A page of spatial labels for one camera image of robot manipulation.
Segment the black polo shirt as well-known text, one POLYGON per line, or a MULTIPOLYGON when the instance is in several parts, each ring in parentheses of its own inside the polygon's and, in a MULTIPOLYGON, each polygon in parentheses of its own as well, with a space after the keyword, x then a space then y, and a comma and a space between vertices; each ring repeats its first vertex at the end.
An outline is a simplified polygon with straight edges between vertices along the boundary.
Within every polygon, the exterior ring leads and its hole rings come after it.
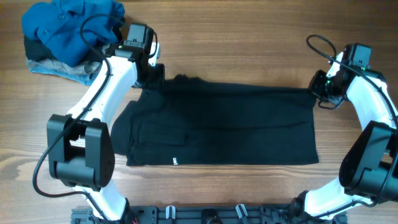
POLYGON ((129 102, 111 140, 129 166, 316 164, 315 102, 303 88, 178 75, 129 102))

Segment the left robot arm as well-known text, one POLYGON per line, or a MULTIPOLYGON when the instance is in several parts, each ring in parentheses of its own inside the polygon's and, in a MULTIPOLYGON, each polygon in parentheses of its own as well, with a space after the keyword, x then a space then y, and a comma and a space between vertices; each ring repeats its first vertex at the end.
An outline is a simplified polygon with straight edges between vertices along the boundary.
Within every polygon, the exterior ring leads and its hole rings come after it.
POLYGON ((83 98, 47 123, 50 175, 71 187, 73 195, 84 196, 93 223, 137 223, 112 180, 115 156, 108 126, 130 88, 164 78, 159 51, 152 28, 131 24, 127 39, 103 53, 101 70, 83 98))

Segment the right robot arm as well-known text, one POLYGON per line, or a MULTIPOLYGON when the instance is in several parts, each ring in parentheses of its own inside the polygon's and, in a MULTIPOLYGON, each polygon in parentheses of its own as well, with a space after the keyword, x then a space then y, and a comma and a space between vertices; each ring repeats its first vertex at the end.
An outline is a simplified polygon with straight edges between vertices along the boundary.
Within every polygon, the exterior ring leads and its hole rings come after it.
POLYGON ((353 104, 362 133, 341 163, 338 178, 304 191, 279 213, 290 223, 337 223, 340 214, 363 205, 397 201, 397 109, 382 73, 371 70, 372 49, 349 44, 319 70, 308 89, 321 102, 353 104))

